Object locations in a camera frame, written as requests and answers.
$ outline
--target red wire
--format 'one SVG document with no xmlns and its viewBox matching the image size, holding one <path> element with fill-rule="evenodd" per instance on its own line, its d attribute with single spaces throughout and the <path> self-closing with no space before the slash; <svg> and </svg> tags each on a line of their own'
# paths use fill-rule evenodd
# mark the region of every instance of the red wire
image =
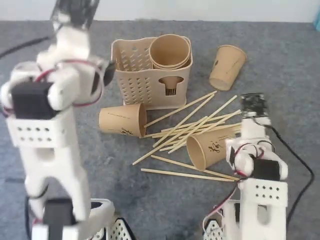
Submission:
<svg viewBox="0 0 320 240">
<path fill-rule="evenodd" d="M 240 176 L 243 176 L 243 177 L 247 177 L 246 174 L 244 174 L 242 171 L 239 171 L 239 170 L 236 170 L 234 171 L 236 174 L 239 174 Z"/>
<path fill-rule="evenodd" d="M 242 144 L 240 147 L 238 147 L 238 149 L 237 149 L 237 150 L 235 151 L 235 153 L 234 153 L 234 157 L 236 157 L 237 154 L 239 153 L 239 151 L 240 151 L 244 146 L 246 146 L 246 145 L 248 145 L 248 144 L 251 144 L 251 143 L 247 142 L 247 143 Z"/>
<path fill-rule="evenodd" d="M 50 73 L 54 72 L 56 69 L 55 68 L 51 68 L 49 70 L 46 70 L 44 72 L 42 72 L 36 79 L 35 82 L 40 82 L 41 79 L 45 78 L 47 75 L 49 75 Z"/>
<path fill-rule="evenodd" d="M 260 150 L 261 150 L 261 154 L 257 156 L 256 159 L 261 159 L 265 154 L 265 151 L 261 147 L 260 147 Z"/>
</svg>

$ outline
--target utensil holder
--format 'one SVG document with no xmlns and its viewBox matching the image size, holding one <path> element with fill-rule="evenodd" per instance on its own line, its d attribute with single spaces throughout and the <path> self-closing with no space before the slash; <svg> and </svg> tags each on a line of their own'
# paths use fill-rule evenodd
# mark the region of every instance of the utensil holder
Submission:
<svg viewBox="0 0 320 240">
<path fill-rule="evenodd" d="M 143 103 L 147 110 L 177 109 L 186 104 L 192 51 L 185 67 L 165 70 L 153 69 L 149 47 L 156 37 L 138 40 L 117 39 L 111 45 L 111 59 L 116 62 L 115 78 L 125 105 Z M 169 95 L 165 77 L 180 77 L 174 95 Z"/>
</svg>

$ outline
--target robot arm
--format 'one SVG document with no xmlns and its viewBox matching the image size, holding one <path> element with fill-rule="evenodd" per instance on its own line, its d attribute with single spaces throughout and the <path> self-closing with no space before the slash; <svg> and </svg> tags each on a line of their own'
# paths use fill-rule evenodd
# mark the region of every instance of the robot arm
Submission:
<svg viewBox="0 0 320 240">
<path fill-rule="evenodd" d="M 285 180 L 288 166 L 274 153 L 263 126 L 271 124 L 263 95 L 245 94 L 241 101 L 241 137 L 226 140 L 226 161 L 235 172 L 246 177 Z"/>
</svg>

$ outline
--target perforated organizer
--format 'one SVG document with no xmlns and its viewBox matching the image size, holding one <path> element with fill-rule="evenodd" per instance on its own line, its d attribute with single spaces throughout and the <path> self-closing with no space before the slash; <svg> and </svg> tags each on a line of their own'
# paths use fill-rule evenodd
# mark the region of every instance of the perforated organizer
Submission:
<svg viewBox="0 0 320 240">
<path fill-rule="evenodd" d="M 175 70 L 152 69 L 149 46 L 156 37 L 138 40 L 118 39 L 112 43 L 111 59 L 116 62 L 115 77 L 125 105 L 144 103 L 147 110 L 176 109 L 187 102 L 190 69 L 193 64 L 192 51 L 185 67 Z M 169 76 L 183 78 L 176 86 L 175 95 L 166 95 L 160 79 Z"/>
<path fill-rule="evenodd" d="M 223 240 L 223 231 L 216 220 L 211 220 L 205 229 L 203 240 Z"/>
</svg>

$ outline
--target brown paper cup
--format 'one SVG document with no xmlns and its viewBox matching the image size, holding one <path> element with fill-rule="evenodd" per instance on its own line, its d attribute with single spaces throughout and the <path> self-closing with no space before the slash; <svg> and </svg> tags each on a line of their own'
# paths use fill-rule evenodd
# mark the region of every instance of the brown paper cup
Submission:
<svg viewBox="0 0 320 240">
<path fill-rule="evenodd" d="M 232 45 L 220 46 L 209 77 L 210 84 L 222 91 L 230 90 L 246 60 L 247 55 L 240 48 Z"/>
<path fill-rule="evenodd" d="M 149 47 L 150 60 L 160 69 L 179 69 L 189 60 L 190 54 L 188 41 L 175 34 L 159 36 Z"/>
<path fill-rule="evenodd" d="M 208 131 L 187 138 L 186 148 L 193 165 L 200 171 L 226 158 L 228 138 L 234 138 L 231 129 Z"/>
<path fill-rule="evenodd" d="M 147 112 L 142 103 L 106 107 L 100 110 L 99 128 L 104 133 L 143 137 Z"/>
</svg>

